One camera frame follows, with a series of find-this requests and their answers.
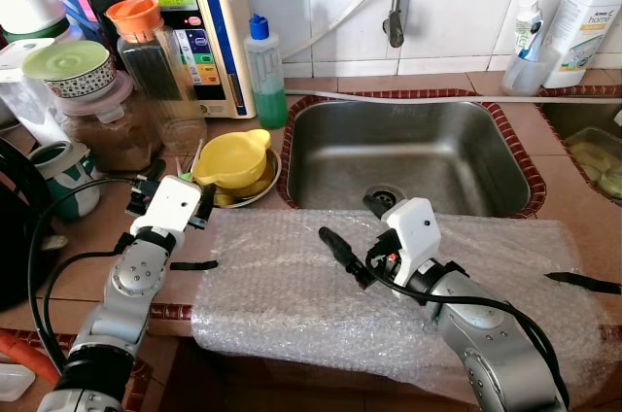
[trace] sink drain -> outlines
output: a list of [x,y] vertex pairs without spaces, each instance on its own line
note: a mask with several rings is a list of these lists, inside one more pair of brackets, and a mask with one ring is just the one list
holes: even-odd
[[389,207],[396,206],[398,202],[406,198],[399,189],[391,186],[373,186],[367,189],[365,195],[371,195]]

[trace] bubble wrap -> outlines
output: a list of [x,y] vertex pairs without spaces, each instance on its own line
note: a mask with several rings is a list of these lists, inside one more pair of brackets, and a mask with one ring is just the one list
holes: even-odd
[[[532,317],[551,340],[576,405],[620,360],[603,341],[606,316],[589,292],[543,276],[576,269],[560,223],[437,216],[439,260]],[[326,225],[361,259],[387,229],[366,211],[222,210],[217,239],[192,308],[192,333],[209,350],[345,370],[411,383],[475,402],[457,356],[412,300],[375,283],[362,291],[318,237]]]

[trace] blue bottle cap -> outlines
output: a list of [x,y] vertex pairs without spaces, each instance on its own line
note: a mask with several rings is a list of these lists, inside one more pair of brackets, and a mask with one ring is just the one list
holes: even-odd
[[266,17],[253,14],[253,18],[249,20],[249,26],[251,28],[251,38],[254,40],[265,40],[270,36],[268,19]]

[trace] white tile wall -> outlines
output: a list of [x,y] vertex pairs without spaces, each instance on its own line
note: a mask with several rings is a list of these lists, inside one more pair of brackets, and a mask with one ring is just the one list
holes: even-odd
[[[249,0],[288,52],[321,32],[353,0]],[[560,0],[540,0],[545,29]],[[391,0],[367,0],[336,31],[286,60],[289,77],[348,77],[503,70],[512,53],[517,0],[409,0],[405,42],[393,49],[382,31]],[[622,69],[622,17],[593,67]]]

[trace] water filter machine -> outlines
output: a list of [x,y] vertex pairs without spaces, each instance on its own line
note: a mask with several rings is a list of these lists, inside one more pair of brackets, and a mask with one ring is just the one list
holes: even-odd
[[157,0],[179,43],[205,117],[256,115],[243,41],[251,17],[247,0]]

